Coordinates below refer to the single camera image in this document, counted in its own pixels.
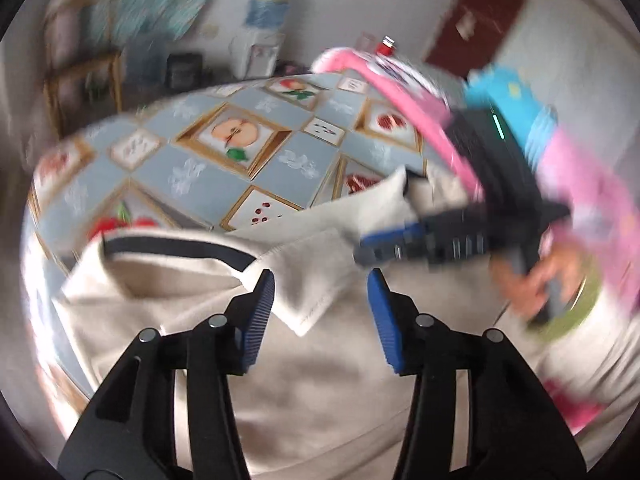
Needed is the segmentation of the person's right hand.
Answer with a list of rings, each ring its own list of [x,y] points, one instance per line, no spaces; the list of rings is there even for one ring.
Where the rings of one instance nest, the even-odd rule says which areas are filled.
[[[502,255],[493,255],[489,270],[509,309],[524,321],[532,320],[548,301],[546,287],[552,280],[561,285],[560,298],[567,304],[586,276],[588,258],[576,244],[556,243],[529,274],[518,274]]]

